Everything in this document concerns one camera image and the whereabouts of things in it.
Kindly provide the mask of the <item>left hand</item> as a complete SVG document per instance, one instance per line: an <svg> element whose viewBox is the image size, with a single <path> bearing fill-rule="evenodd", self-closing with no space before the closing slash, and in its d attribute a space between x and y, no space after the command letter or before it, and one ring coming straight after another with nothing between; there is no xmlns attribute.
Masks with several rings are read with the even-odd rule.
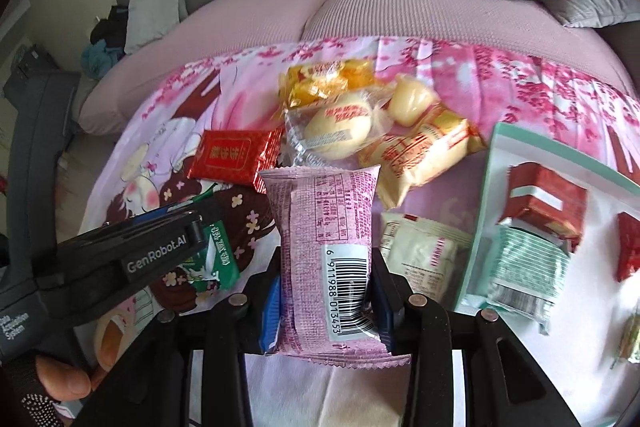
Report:
<svg viewBox="0 0 640 427"><path fill-rule="evenodd" d="M73 402L85 399L102 383L107 373L98 366L91 376L82 369L47 358L36 358L36 372L53 400Z"/></svg>

